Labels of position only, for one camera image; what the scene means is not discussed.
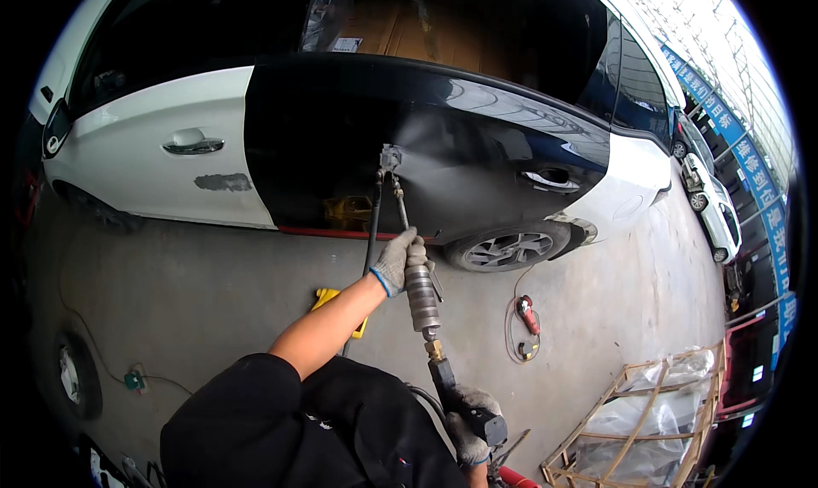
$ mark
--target door handle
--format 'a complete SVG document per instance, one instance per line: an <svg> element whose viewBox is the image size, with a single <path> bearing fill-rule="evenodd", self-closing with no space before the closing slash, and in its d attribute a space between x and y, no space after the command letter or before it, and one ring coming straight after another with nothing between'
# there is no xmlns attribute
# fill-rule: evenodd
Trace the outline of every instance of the door handle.
<svg viewBox="0 0 818 488"><path fill-rule="evenodd" d="M207 138L191 145L176 145L173 142L162 144L162 148L170 154L207 154L215 153L224 147L224 140Z"/></svg>
<svg viewBox="0 0 818 488"><path fill-rule="evenodd" d="M556 181L551 181L546 179L543 176L537 174L537 172L521 172L523 176L526 176L528 179L537 183L539 185L548 186L548 188L544 188L542 186L534 185L534 189L538 189L541 191L555 191L558 193L573 193L579 189L579 185L573 182L571 179L566 179L565 182L558 183Z"/></svg>

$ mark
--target black shirt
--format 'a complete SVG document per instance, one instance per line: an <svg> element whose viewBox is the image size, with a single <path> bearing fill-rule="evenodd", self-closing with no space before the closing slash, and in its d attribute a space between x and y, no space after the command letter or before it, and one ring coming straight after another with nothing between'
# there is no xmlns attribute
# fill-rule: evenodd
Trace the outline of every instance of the black shirt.
<svg viewBox="0 0 818 488"><path fill-rule="evenodd" d="M246 356L164 425L160 455L170 488L468 486L406 385L341 357L301 382Z"/></svg>

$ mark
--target concrete floor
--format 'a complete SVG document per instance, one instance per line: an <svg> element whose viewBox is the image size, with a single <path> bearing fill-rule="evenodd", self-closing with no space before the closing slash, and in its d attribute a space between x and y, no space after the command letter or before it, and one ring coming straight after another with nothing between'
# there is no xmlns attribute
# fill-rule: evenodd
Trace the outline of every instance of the concrete floor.
<svg viewBox="0 0 818 488"><path fill-rule="evenodd" d="M118 237L46 191L26 244L37 384L69 433L86 432L112 459L126 453L144 468L158 460L159 431L186 395L152 381L138 396L97 358L103 414L77 421L53 377L53 341L62 327L90 341L60 288L118 377L141 362L147 374L195 391L241 356L266 350L312 306L315 289L356 280L365 250L363 241L158 220ZM444 347L458 380L496 396L511 440L532 429L507 464L539 482L540 462L623 363L708 345L724 333L721 269L681 184L629 233L541 263L524 279L519 291L533 299L543 330L530 364L509 360L503 340L520 272L470 274L438 263L438 275ZM350 357L434 391L422 344L401 296L373 313Z"/></svg>

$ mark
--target brass fitting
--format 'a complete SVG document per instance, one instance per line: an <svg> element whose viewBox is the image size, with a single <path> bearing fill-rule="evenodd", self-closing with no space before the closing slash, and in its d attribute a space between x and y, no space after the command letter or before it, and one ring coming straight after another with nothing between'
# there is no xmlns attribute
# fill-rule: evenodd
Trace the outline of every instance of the brass fitting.
<svg viewBox="0 0 818 488"><path fill-rule="evenodd" d="M429 353L429 358L434 360L435 362L440 362L441 360L445 359L444 355L444 347L440 344L440 341L435 339L434 341L427 342L423 346L426 348L426 353Z"/></svg>

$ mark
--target car body panel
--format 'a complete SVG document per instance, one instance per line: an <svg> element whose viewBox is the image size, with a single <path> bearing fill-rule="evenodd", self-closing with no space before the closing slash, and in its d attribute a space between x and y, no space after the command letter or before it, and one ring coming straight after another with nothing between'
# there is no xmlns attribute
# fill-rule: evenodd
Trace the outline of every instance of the car body panel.
<svg viewBox="0 0 818 488"><path fill-rule="evenodd" d="M274 228L244 154L252 73L246 66L169 81L79 117L62 149L43 161L47 179L134 215ZM190 130L224 146L197 155L162 147Z"/></svg>
<svg viewBox="0 0 818 488"><path fill-rule="evenodd" d="M596 233L585 244L598 243L632 227L670 184L670 158L653 140L611 134L607 173L585 198L559 213L560 219L593 224Z"/></svg>
<svg viewBox="0 0 818 488"><path fill-rule="evenodd" d="M396 173L410 221L436 243L544 219L602 178L608 132L545 96L487 83L376 55L302 53L257 66L246 99L247 162L273 220L364 230L365 213L344 222L330 217L328 201L370 195L383 144L400 146ZM562 170L576 191L536 188L522 175L543 170ZM388 188L379 230L401 230Z"/></svg>
<svg viewBox="0 0 818 488"><path fill-rule="evenodd" d="M110 2L111 0L83 0L62 29L43 64L29 100L29 110L40 124L46 123L57 100L65 97L88 37ZM40 91L46 86L53 93L50 102Z"/></svg>
<svg viewBox="0 0 818 488"><path fill-rule="evenodd" d="M735 214L735 208L731 202L730 194L718 179L710 176L699 157L690 153L685 156L682 162L683 175L689 176L694 170L698 173L701 191L703 191L708 198L708 205L700 212L702 222L708 230L712 247L727 249L727 258L722 261L722 264L730 263L739 253L742 243L741 227L739 227L738 220L735 219L737 215ZM733 242L726 219L719 208L720 204L721 206L727 207L732 214L739 235L738 244Z"/></svg>

